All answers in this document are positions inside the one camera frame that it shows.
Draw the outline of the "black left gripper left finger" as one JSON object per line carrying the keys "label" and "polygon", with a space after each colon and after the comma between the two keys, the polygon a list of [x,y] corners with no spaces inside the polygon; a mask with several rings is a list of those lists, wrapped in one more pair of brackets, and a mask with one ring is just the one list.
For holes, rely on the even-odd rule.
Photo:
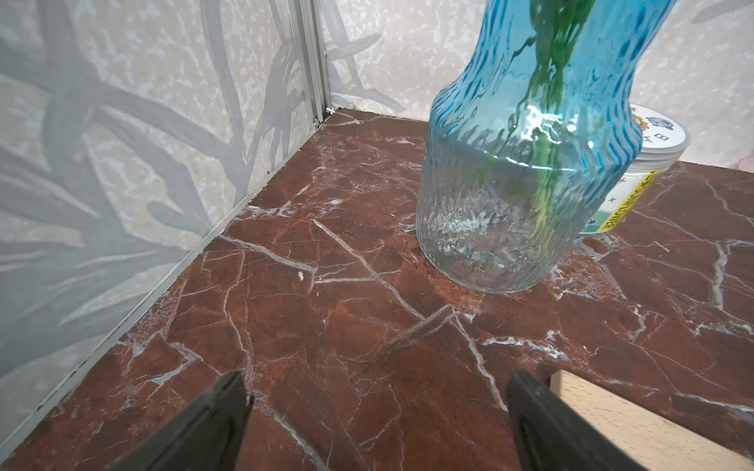
{"label": "black left gripper left finger", "polygon": [[253,406],[243,373],[228,372],[113,468],[233,470]]}

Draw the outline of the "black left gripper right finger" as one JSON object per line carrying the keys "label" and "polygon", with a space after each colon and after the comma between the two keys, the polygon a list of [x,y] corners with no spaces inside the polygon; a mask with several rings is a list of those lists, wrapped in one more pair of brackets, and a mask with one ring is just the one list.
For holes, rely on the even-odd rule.
{"label": "black left gripper right finger", "polygon": [[506,385],[516,454],[523,470],[641,470],[530,372]]}

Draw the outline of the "natural wooden block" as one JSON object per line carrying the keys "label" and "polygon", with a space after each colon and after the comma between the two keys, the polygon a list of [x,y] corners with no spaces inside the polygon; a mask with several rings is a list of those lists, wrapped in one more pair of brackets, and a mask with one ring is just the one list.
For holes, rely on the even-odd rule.
{"label": "natural wooden block", "polygon": [[561,370],[550,388],[593,428],[648,470],[751,470],[753,461]]}

